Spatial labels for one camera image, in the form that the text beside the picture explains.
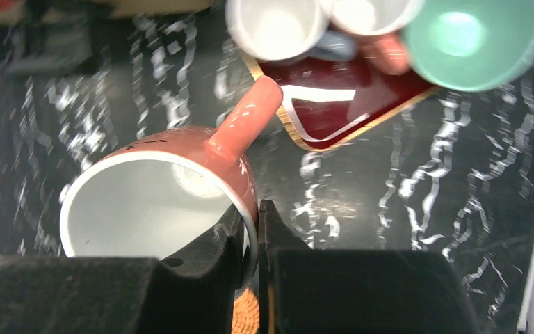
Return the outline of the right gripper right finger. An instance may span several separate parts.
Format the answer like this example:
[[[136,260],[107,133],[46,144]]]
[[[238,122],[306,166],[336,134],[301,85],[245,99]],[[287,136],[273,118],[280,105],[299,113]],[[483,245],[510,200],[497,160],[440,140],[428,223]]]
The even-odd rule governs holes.
[[[478,333],[471,302],[440,254],[313,249],[259,206],[261,333]]]

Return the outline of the white cup dark outside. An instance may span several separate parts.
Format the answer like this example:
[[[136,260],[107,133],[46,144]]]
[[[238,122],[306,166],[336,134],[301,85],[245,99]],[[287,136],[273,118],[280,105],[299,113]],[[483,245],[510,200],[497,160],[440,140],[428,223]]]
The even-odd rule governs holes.
[[[237,46],[259,61],[344,62],[357,55],[351,37],[329,28],[320,1],[226,1],[225,22]]]

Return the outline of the red serving tray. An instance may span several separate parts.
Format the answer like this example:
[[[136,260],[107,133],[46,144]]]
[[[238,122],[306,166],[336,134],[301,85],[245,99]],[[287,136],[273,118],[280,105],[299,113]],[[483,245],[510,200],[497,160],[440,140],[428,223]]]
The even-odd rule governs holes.
[[[342,145],[438,91],[413,71],[383,74],[363,58],[282,65],[241,57],[254,79],[267,75],[281,86],[277,117],[295,144],[310,151]]]

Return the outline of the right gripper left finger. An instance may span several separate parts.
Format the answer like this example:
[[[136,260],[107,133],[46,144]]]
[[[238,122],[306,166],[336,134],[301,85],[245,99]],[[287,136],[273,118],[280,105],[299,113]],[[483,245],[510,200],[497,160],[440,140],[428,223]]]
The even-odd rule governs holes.
[[[0,333],[229,333],[243,235],[230,207],[164,260],[0,257]]]

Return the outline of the small white cup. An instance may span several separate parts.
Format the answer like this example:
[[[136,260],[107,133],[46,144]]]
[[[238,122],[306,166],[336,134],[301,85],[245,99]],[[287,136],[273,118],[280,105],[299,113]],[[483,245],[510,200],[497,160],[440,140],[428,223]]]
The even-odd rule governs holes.
[[[424,0],[320,1],[331,23],[356,38],[361,55],[379,71],[402,75],[410,70],[410,56],[399,30],[409,24]]]

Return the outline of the woven rattan coaster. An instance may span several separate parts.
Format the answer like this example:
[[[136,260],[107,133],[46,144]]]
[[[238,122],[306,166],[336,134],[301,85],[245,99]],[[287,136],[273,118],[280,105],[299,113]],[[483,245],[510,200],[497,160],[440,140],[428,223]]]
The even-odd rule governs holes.
[[[259,325],[259,299],[250,288],[247,288],[234,300],[232,334],[257,334]]]

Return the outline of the teal green bowl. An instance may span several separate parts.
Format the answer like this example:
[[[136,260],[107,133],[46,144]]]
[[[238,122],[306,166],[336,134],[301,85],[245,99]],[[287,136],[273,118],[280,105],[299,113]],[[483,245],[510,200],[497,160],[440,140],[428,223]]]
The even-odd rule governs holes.
[[[401,38],[412,69],[426,81],[491,90],[534,64],[534,1],[427,1]]]

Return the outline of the white cup floral pattern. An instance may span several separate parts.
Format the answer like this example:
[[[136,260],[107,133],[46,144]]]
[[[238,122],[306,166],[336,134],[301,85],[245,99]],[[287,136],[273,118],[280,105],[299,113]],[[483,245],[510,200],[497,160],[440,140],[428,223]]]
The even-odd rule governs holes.
[[[104,157],[68,188],[60,238],[68,257],[170,257],[234,208],[245,225],[241,287],[257,268],[259,206],[246,150],[283,92],[259,77],[216,128],[184,126]]]

